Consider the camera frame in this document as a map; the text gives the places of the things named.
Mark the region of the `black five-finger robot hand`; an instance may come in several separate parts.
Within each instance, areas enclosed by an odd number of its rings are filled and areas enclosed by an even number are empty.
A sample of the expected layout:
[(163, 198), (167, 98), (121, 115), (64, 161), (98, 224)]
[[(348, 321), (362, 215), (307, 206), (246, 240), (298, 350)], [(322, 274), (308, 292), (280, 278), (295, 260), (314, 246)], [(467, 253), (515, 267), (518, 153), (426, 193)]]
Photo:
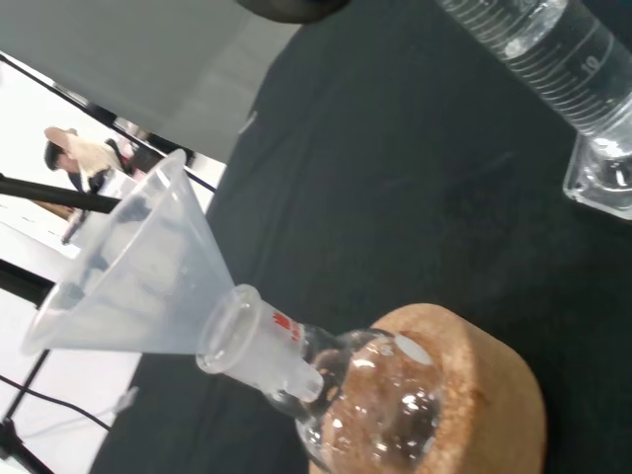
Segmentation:
[(267, 20), (305, 25), (319, 22), (346, 7), (349, 0), (236, 0), (247, 11)]

